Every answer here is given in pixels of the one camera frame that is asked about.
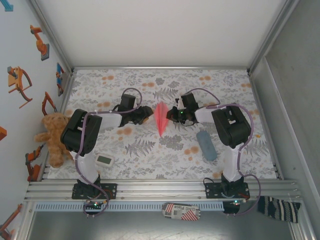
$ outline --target floral tablecloth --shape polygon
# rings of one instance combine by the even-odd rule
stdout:
[[[276,174],[267,146],[246,70],[205,69],[82,69],[76,72],[65,114],[75,109],[109,110],[120,103],[121,93],[128,87],[142,92],[142,105],[156,108],[161,101],[171,109],[175,98],[194,88],[212,91],[222,104],[238,103],[246,107],[254,119],[254,136],[243,151],[241,170],[258,178],[274,179]],[[134,91],[129,94],[138,97]],[[193,92],[199,106],[213,104],[215,99],[204,91]],[[218,158],[204,159],[196,134],[210,133]],[[212,123],[182,126],[169,122],[159,136],[154,116],[142,125],[127,124],[100,131],[94,154],[115,157],[111,168],[97,166],[102,179],[203,179],[220,178],[224,169],[224,146]],[[51,168],[49,179],[77,179],[72,161]]]

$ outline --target brown teddy bear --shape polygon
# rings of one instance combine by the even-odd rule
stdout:
[[[64,164],[65,154],[68,159],[73,159],[66,146],[61,143],[60,136],[65,129],[69,118],[60,112],[44,116],[41,122],[48,132],[39,133],[34,136],[36,142],[46,142],[49,151],[49,164],[53,168],[59,168]]]

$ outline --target orange robot sticker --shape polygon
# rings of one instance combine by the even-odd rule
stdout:
[[[14,85],[14,88],[11,89],[9,91],[9,93],[12,93],[13,91],[17,90],[21,96],[24,98],[24,100],[26,100],[26,102],[24,104],[22,104],[20,108],[22,108],[24,105],[26,105],[27,103],[32,101],[32,98],[29,98],[26,96],[25,94],[25,90],[27,90],[28,88],[30,88],[32,86],[32,82],[30,80],[30,77],[28,76],[28,74],[26,73],[25,70],[21,69],[19,66],[12,68],[11,66],[8,67],[8,86],[11,87]],[[22,83],[22,77],[23,75],[26,77],[26,80],[29,84],[29,86],[25,87],[23,86]]]
[[[11,232],[8,232],[6,229],[9,224],[15,219],[15,217],[21,212],[22,204],[19,204],[17,209],[10,215],[10,217],[4,222],[4,224],[0,225],[0,236],[4,240],[11,240],[11,235],[15,233],[13,229]]]
[[[7,130],[5,130],[3,127],[0,127],[0,141],[4,139],[7,136]]]
[[[49,43],[44,44],[41,37],[38,35],[38,33],[42,33],[42,30],[40,27],[34,27],[30,25],[30,31],[36,38],[36,48],[41,53],[41,61],[44,61],[49,58]]]
[[[46,112],[46,104],[47,104],[47,102],[49,102],[50,105],[53,107],[53,110],[54,110],[55,113],[58,111],[57,108],[56,108],[56,105],[52,101],[49,93],[47,93],[45,91],[44,92],[44,99],[43,99],[43,102],[42,102],[42,113],[43,113],[44,116],[47,115],[47,112]]]

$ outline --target striped cloth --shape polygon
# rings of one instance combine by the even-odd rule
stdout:
[[[301,203],[279,200],[270,196],[261,196],[258,211],[264,215],[286,222],[298,223],[298,210]]]
[[[167,219],[197,221],[201,211],[196,205],[166,202],[162,205],[162,214]]]

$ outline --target robot arm sticker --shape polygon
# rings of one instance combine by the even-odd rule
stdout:
[[[26,100],[24,104],[22,104],[20,108],[22,108],[24,105],[32,101],[32,98],[29,98],[25,94],[25,90],[30,88],[32,86],[32,82],[30,80],[29,75],[26,73],[25,70],[21,69],[19,66],[12,68],[11,66],[8,67],[7,72],[9,74],[8,76],[8,87],[11,87],[14,85],[14,88],[9,91],[9,93],[12,93],[13,91],[17,90],[21,96]],[[26,77],[26,80],[28,81],[29,86],[25,87],[22,83],[22,77],[23,75]]]
[[[8,2],[8,0],[0,0],[2,5],[4,6],[4,11],[5,12],[13,12],[14,11],[14,6]]]
[[[58,96],[60,97],[64,93],[64,86],[66,85],[66,81],[63,79],[65,71],[61,67],[61,65],[56,63],[56,85],[58,87]]]
[[[7,136],[7,130],[5,130],[3,127],[0,127],[0,141],[4,139]]]
[[[30,32],[35,36],[36,38],[36,48],[41,53],[41,61],[44,61],[49,58],[49,43],[44,44],[38,33],[42,33],[42,30],[40,27],[34,27],[30,25]]]
[[[47,112],[46,112],[46,104],[47,104],[47,102],[49,102],[50,105],[53,107],[53,110],[54,110],[55,113],[58,111],[57,108],[56,108],[56,105],[52,101],[49,93],[47,93],[45,91],[44,92],[44,99],[43,99],[43,102],[42,102],[42,113],[43,113],[44,116],[47,115]]]

